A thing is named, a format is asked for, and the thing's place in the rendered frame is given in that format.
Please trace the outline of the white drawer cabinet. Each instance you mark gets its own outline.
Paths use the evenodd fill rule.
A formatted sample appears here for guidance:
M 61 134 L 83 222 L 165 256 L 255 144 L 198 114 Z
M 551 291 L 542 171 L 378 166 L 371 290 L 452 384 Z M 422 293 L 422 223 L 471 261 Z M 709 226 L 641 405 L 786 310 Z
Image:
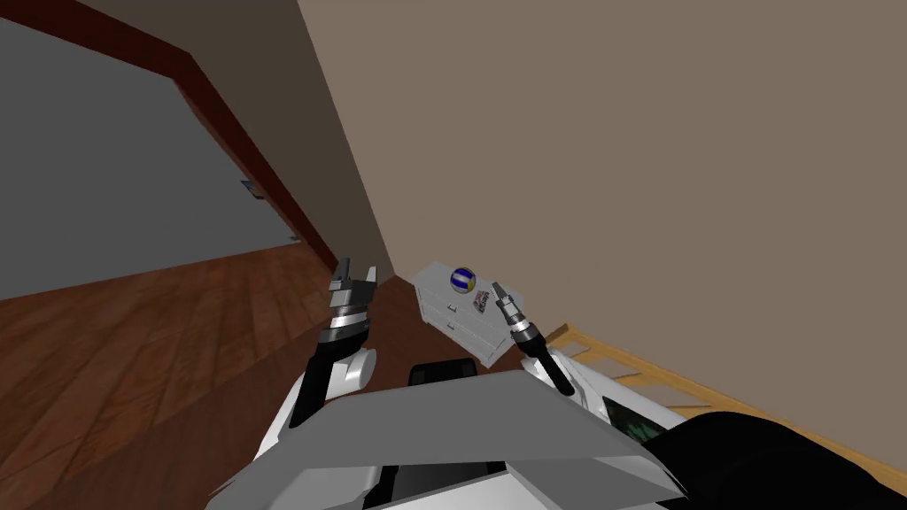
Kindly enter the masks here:
M 454 340 L 484 367 L 490 367 L 514 345 L 511 328 L 498 306 L 492 282 L 480 277 L 469 294 L 456 292 L 450 284 L 453 267 L 431 261 L 412 278 L 422 319 Z M 485 314 L 473 306 L 477 290 L 487 290 L 490 299 Z

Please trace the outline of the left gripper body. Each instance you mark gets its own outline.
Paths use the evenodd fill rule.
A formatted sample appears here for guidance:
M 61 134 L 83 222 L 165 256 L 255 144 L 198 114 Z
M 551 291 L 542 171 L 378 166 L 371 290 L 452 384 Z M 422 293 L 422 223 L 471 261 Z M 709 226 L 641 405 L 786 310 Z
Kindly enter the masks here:
M 329 283 L 331 308 L 368 305 L 374 297 L 376 282 L 367 280 L 335 280 Z

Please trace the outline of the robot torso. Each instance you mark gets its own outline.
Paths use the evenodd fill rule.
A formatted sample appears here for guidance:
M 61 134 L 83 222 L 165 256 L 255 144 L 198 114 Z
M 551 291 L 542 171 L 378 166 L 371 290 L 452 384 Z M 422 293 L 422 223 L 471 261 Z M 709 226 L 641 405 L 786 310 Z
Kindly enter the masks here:
M 389 467 L 407 490 L 374 510 L 661 510 L 681 497 L 604 404 L 666 429 L 682 417 L 578 361 L 565 367 L 577 399 L 513 370 L 347 395 L 296 428 L 293 387 L 253 462 L 205 510 L 366 510 Z

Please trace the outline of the light wooden bed frame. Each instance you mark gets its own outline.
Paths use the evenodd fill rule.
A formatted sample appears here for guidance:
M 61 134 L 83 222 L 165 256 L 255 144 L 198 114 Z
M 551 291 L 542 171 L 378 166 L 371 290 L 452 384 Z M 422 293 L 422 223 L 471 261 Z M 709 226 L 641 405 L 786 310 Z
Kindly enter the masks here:
M 663 367 L 658 367 L 657 365 L 631 355 L 628 352 L 621 351 L 613 347 L 613 345 L 596 340 L 568 323 L 561 325 L 552 334 L 547 336 L 547 342 L 558 349 L 565 348 L 567 345 L 578 345 L 579 352 L 573 354 L 572 358 L 589 367 L 603 359 L 608 359 L 622 366 L 626 366 L 627 369 L 630 370 L 630 373 L 616 376 L 614 377 L 614 380 L 616 383 L 632 390 L 655 387 L 656 385 L 671 388 L 690 403 L 672 404 L 669 405 L 668 408 L 687 420 L 697 415 L 718 411 L 738 412 L 763 418 L 763 420 L 772 420 L 770 415 L 753 406 L 744 404 L 734 398 L 730 398 L 720 392 L 686 379 Z M 864 456 L 864 454 L 860 452 L 836 444 L 822 436 L 798 429 L 787 421 L 773 421 L 817 442 L 825 448 L 839 454 L 839 456 L 842 456 L 844 459 L 854 462 L 873 475 L 879 482 L 894 489 L 896 492 L 907 496 L 907 473 Z

